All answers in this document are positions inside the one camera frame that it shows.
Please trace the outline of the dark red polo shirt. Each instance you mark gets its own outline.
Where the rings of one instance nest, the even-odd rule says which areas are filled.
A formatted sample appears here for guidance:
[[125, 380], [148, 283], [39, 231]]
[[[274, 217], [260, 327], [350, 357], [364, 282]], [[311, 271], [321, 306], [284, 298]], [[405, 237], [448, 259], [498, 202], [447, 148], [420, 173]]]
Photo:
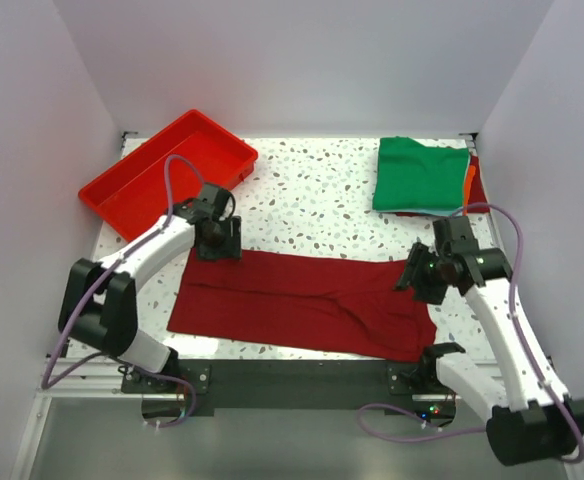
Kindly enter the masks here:
[[404, 267], [250, 250], [216, 262], [190, 254], [167, 329], [416, 362], [437, 328], [425, 304], [395, 289]]

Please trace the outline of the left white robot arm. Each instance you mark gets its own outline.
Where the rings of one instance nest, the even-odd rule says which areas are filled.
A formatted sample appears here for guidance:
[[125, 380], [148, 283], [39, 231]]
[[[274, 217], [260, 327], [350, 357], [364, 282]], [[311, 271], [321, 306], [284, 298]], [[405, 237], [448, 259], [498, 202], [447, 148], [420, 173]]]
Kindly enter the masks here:
[[69, 272], [58, 329], [63, 340], [81, 342], [144, 371], [157, 392], [178, 383], [178, 354], [138, 324], [137, 293], [164, 266], [186, 252], [198, 260], [239, 260], [241, 218], [234, 195], [211, 183], [198, 196], [170, 206], [148, 231], [98, 261], [80, 259]]

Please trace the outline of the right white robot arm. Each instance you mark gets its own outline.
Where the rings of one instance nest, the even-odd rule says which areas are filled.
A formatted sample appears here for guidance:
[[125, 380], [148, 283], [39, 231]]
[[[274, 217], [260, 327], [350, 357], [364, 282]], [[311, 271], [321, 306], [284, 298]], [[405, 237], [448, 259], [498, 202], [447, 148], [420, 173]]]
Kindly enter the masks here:
[[465, 216], [438, 219], [433, 232], [432, 247], [412, 246], [395, 287], [429, 305], [442, 304], [456, 289], [478, 318], [501, 378], [492, 379], [463, 347], [448, 342], [425, 348], [407, 381], [460, 395], [484, 422], [492, 452], [505, 466], [582, 461], [584, 399], [571, 396], [536, 340], [519, 302], [518, 263], [498, 248], [481, 248]]

